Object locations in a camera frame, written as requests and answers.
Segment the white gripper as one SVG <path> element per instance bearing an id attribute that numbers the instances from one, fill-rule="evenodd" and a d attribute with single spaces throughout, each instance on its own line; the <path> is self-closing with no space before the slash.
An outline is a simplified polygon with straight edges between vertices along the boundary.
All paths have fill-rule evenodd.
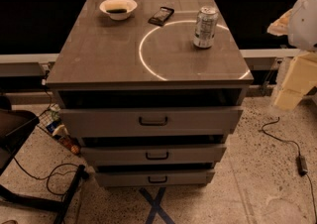
<path id="1" fill-rule="evenodd" d="M 271 23 L 267 32 L 274 36 L 288 35 L 289 9 Z M 317 53 L 303 52 L 294 57 L 281 75 L 273 105 L 284 111 L 293 110 L 303 97 L 317 86 Z"/>

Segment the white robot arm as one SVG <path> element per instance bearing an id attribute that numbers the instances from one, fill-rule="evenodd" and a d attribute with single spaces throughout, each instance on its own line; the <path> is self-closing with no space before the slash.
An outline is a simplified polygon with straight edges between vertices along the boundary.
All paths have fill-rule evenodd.
<path id="1" fill-rule="evenodd" d="M 317 86 L 317 0 L 297 0 L 267 31 L 275 36 L 287 35 L 288 43 L 300 49 L 273 102 L 281 110 L 293 110 Z"/>

